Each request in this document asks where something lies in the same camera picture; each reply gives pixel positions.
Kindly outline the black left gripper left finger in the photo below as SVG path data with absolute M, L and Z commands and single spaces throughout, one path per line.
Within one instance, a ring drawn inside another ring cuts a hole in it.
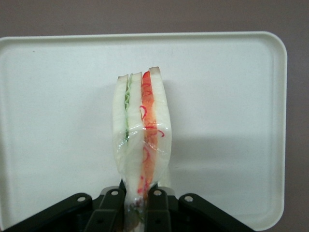
M 121 232 L 125 192 L 117 186 L 96 199 L 76 193 L 5 229 L 6 232 Z

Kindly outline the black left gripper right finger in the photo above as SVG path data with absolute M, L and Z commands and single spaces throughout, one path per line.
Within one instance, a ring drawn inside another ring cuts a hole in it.
M 148 193 L 147 232 L 262 232 L 281 218 L 281 186 L 184 185 Z

